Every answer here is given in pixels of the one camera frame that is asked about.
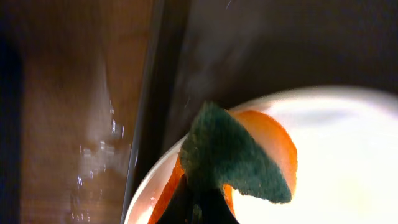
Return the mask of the white plate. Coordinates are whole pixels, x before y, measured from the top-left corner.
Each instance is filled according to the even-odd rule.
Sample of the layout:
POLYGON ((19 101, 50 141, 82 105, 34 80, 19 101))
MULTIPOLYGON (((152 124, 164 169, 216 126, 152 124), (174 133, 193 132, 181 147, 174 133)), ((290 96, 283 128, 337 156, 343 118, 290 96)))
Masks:
POLYGON ((292 201, 227 190, 238 223, 396 223, 397 97, 363 88, 300 88, 231 109, 275 119, 297 148, 292 201))

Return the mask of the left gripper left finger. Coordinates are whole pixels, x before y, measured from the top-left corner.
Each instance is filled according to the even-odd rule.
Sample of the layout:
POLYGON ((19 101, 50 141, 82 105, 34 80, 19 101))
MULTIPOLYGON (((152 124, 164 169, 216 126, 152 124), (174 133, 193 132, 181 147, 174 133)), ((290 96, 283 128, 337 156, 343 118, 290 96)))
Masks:
POLYGON ((183 174, 164 213, 156 224, 190 224, 193 213, 194 194, 183 174))

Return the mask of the orange green scrub sponge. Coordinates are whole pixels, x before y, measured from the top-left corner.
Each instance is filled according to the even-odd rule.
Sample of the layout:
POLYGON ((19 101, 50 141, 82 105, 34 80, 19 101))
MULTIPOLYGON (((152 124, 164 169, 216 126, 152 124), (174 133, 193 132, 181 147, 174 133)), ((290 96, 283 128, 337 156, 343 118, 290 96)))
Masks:
POLYGON ((234 113, 205 103, 181 145, 149 222, 156 223, 164 213, 183 174, 194 194, 191 223, 202 223, 200 194, 211 189, 221 190, 233 215, 234 190, 272 203, 289 203, 297 167, 297 149, 274 118, 256 110, 234 113))

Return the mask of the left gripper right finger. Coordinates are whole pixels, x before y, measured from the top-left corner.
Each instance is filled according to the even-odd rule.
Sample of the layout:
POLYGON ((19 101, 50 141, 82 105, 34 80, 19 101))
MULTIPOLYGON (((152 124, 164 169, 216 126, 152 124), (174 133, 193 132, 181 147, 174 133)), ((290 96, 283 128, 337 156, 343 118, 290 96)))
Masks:
POLYGON ((229 209, 220 189, 211 189, 200 194, 199 206, 204 224, 239 224, 229 209))

